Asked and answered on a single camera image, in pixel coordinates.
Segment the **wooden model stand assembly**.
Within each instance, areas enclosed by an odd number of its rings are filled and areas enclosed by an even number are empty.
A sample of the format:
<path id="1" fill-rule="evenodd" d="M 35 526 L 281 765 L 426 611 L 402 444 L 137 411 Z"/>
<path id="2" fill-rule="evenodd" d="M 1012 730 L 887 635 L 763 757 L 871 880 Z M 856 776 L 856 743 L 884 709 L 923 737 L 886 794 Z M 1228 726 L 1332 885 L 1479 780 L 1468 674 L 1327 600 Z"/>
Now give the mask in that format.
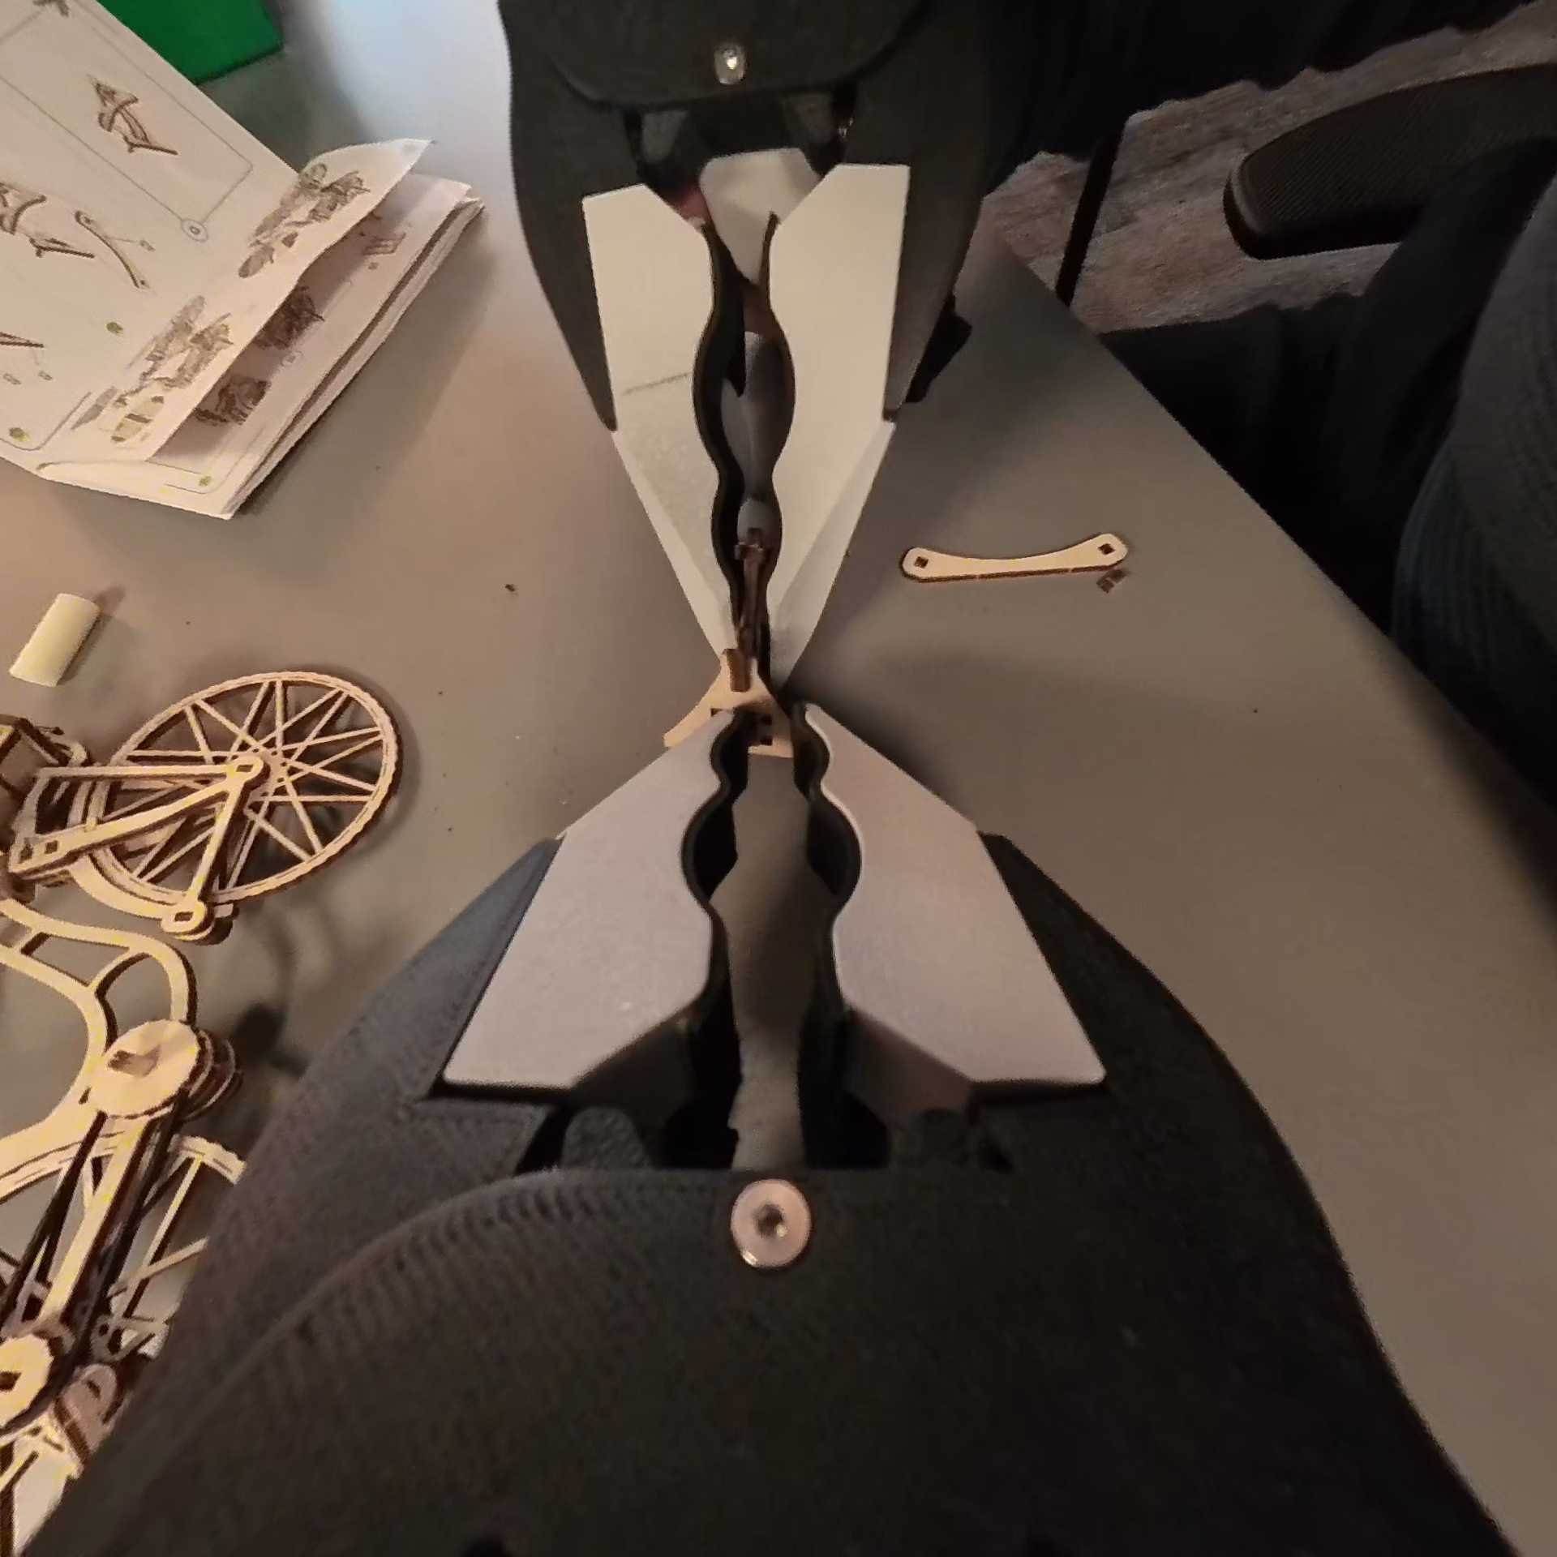
<path id="1" fill-rule="evenodd" d="M 719 713 L 737 713 L 745 720 L 750 754 L 785 761 L 793 757 L 789 715 L 767 683 L 767 581 L 774 555 L 776 548 L 763 528 L 748 524 L 739 531 L 734 542 L 734 644 L 719 654 L 719 670 L 704 696 L 663 731 L 663 748 L 678 746 Z"/>

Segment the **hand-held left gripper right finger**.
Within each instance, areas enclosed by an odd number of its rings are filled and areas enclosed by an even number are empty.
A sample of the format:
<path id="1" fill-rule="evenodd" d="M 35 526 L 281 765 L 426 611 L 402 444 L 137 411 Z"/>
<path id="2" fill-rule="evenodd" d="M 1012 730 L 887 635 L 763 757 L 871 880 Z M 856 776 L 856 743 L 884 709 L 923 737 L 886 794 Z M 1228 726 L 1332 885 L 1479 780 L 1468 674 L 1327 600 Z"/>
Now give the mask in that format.
<path id="1" fill-rule="evenodd" d="M 978 828 L 817 704 L 793 711 L 828 917 L 806 1030 L 823 1097 L 873 1113 L 1099 1085 L 1102 1061 Z"/>

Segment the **paper instruction booklet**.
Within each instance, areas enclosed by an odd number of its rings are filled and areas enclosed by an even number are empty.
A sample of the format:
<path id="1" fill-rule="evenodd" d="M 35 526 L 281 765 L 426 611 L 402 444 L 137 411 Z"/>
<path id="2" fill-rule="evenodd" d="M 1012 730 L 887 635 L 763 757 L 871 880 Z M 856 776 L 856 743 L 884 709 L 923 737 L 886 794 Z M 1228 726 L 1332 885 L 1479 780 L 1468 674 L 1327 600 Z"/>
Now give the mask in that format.
<path id="1" fill-rule="evenodd" d="M 3 459 L 231 518 L 480 212 L 426 148 L 291 168 L 100 3 L 3 3 Z"/>

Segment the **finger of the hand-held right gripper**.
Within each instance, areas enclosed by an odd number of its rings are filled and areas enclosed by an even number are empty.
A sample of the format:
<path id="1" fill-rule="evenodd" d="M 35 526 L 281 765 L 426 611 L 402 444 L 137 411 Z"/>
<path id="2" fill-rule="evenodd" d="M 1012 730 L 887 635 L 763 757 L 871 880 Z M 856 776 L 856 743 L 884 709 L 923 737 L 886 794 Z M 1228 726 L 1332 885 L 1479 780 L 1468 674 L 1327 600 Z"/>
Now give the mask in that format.
<path id="1" fill-rule="evenodd" d="M 815 631 L 889 446 L 884 413 L 908 170 L 774 164 L 765 235 L 771 335 L 756 344 L 760 498 L 774 518 L 767 676 Z"/>
<path id="2" fill-rule="evenodd" d="M 745 283 L 698 181 L 598 192 L 582 212 L 615 452 L 709 646 L 741 657 Z"/>

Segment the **pale wax cylinder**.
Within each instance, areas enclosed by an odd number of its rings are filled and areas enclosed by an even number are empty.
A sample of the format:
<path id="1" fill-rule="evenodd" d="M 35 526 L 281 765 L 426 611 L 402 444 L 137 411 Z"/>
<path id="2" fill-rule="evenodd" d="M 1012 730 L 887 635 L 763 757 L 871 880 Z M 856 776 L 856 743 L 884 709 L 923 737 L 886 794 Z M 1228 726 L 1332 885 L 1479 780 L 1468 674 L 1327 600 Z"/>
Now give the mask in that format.
<path id="1" fill-rule="evenodd" d="M 59 687 L 101 616 L 92 596 L 59 592 L 16 650 L 9 676 L 31 687 Z"/>

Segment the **green object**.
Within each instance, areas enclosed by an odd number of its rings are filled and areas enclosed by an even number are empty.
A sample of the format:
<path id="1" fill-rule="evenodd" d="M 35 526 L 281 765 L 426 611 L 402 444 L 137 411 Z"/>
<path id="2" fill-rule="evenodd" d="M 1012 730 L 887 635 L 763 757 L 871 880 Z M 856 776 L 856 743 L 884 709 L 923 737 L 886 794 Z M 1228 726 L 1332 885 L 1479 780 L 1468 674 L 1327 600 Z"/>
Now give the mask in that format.
<path id="1" fill-rule="evenodd" d="M 281 51 L 263 1 L 101 1 L 101 7 L 196 84 Z"/>

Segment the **curved wooden strip part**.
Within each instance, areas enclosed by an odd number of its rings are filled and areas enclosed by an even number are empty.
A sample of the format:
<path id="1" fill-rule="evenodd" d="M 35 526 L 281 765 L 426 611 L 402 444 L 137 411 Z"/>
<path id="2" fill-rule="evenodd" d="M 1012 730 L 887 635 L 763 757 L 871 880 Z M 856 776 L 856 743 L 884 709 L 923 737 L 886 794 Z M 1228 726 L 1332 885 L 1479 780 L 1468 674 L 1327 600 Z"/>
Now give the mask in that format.
<path id="1" fill-rule="evenodd" d="M 1058 550 L 1021 555 L 965 555 L 928 546 L 911 546 L 900 555 L 900 574 L 910 581 L 949 583 L 1004 578 L 1047 578 L 1071 574 L 1106 574 L 1130 555 L 1128 542 L 1112 531 L 1084 537 Z"/>

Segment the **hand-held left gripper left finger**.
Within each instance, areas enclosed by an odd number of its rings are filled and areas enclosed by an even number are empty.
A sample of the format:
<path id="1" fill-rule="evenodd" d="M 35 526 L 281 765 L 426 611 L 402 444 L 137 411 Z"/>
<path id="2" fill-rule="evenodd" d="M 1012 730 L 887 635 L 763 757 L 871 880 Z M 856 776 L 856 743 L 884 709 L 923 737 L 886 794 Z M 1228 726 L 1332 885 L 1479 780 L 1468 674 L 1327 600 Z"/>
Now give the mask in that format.
<path id="1" fill-rule="evenodd" d="M 569 826 L 441 1069 L 461 1091 L 691 1097 L 721 1063 L 747 718 L 717 713 Z"/>

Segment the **wooden bicycle model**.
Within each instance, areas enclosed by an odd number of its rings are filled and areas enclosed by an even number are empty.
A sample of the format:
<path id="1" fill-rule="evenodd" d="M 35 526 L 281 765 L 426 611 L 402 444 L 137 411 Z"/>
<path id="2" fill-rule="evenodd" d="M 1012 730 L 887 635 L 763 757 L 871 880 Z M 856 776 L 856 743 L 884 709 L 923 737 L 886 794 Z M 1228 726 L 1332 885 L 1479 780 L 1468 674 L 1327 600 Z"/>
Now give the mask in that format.
<path id="1" fill-rule="evenodd" d="M 380 820 L 392 715 L 318 670 L 185 694 L 107 755 L 3 717 L 3 1004 L 72 1026 L 3 1104 L 3 1553 L 22 1553 L 124 1414 L 244 1161 L 198 1132 L 241 1084 L 185 946 Z"/>

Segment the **person's torso in knit sweater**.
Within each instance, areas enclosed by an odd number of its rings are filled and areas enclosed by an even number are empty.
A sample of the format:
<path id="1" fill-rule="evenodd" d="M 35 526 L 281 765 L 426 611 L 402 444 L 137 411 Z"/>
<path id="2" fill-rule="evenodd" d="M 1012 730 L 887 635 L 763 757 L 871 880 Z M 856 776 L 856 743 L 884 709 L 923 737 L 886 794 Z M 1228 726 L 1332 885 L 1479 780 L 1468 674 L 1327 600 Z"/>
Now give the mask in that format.
<path id="1" fill-rule="evenodd" d="M 1471 331 L 1393 568 L 1390 633 L 1553 804 L 1555 188 Z"/>

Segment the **person's dark trousers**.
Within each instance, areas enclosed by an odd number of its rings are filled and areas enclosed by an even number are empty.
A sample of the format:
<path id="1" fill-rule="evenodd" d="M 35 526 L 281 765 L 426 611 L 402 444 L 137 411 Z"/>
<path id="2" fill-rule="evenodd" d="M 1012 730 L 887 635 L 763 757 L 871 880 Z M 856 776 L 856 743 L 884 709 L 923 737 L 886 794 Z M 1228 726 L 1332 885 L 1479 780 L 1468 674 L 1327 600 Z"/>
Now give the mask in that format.
<path id="1" fill-rule="evenodd" d="M 1492 581 L 1447 427 L 1477 301 L 1386 287 L 1125 327 L 1110 353 L 1473 724 L 1492 733 Z"/>

